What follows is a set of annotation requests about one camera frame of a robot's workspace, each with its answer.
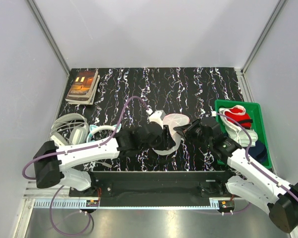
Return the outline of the white pink mesh laundry bag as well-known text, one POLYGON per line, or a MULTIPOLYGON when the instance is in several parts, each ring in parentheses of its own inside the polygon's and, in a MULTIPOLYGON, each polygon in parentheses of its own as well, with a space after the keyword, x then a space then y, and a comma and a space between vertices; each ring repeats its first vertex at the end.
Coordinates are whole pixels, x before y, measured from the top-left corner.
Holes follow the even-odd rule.
POLYGON ((162 156, 166 156, 169 154, 172 154, 173 152, 175 152, 179 146, 180 146, 180 142, 181 142, 181 136, 176 133, 173 128, 176 126, 183 126, 183 125, 187 125, 189 123, 190 119, 188 116, 183 115, 183 114, 168 114, 164 117, 163 119, 163 125, 168 125, 169 126, 169 130, 171 133, 172 138, 175 141, 175 146, 173 146, 170 150, 154 150, 155 153, 157 153, 158 155, 162 155, 162 156))

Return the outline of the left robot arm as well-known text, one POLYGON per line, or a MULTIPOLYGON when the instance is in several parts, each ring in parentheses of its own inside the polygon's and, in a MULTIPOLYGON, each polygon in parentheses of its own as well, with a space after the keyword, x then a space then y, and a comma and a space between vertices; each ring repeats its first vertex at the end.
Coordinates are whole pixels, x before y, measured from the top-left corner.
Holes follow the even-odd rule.
POLYGON ((132 157, 148 148, 159 155, 169 155, 178 145, 179 138, 171 134, 169 126, 156 122, 122 129, 113 138, 84 144, 57 147, 54 141, 46 141, 33 158, 36 186, 44 189, 61 184, 93 196, 97 192, 96 182, 88 172, 76 170, 75 166, 132 157))

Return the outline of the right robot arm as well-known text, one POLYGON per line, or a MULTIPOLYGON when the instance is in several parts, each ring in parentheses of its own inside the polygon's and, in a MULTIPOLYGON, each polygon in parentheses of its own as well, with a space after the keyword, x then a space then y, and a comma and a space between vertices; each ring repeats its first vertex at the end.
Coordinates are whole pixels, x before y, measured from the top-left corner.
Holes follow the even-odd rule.
POLYGON ((216 183, 220 196, 230 193, 239 196, 264 211, 281 231, 290 234, 298 227, 298 183, 278 177, 253 159, 246 149, 225 136, 215 118, 197 119, 174 130, 188 142, 209 149, 240 176, 232 176, 216 183))

